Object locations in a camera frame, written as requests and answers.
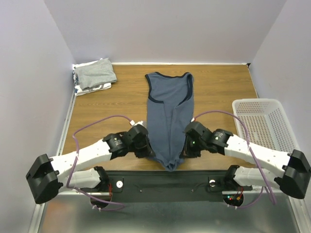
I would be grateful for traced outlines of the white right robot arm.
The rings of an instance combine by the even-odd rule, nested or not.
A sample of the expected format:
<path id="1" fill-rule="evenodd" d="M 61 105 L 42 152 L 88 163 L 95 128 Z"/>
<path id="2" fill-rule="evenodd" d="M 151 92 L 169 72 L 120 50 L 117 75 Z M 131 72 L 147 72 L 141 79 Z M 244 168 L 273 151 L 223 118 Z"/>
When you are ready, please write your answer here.
<path id="1" fill-rule="evenodd" d="M 200 122 L 191 122 L 184 131 L 186 135 L 185 155 L 199 157 L 207 150 L 224 156 L 242 159 L 256 168 L 234 167 L 224 176 L 228 189 L 238 186 L 265 186 L 279 189 L 284 194 L 304 199 L 311 179 L 311 166 L 305 154 L 277 151 L 254 143 L 223 130 L 211 132 Z"/>

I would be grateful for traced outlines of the blue tank top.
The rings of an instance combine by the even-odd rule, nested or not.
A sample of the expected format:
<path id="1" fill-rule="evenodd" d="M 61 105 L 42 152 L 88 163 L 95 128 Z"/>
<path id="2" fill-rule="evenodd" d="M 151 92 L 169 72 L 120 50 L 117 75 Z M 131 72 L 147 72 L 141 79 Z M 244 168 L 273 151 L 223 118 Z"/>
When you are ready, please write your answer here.
<path id="1" fill-rule="evenodd" d="M 147 130 L 154 160 L 167 171 L 183 163 L 184 130 L 193 118 L 193 75 L 167 76 L 159 72 L 146 74 L 149 86 Z"/>

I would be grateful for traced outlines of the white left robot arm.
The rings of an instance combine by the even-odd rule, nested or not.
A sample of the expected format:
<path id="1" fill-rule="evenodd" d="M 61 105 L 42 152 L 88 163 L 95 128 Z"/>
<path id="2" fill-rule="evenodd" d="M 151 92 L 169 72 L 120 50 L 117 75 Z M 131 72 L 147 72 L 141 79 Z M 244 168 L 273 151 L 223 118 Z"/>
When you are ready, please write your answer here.
<path id="1" fill-rule="evenodd" d="M 148 131 L 142 124 L 135 124 L 127 132 L 110 133 L 96 143 L 68 154 L 38 156 L 26 174 L 35 203 L 46 203 L 60 192 L 74 188 L 104 191 L 108 187 L 108 177 L 97 164 L 124 157 L 129 152 L 137 158 L 155 154 Z"/>

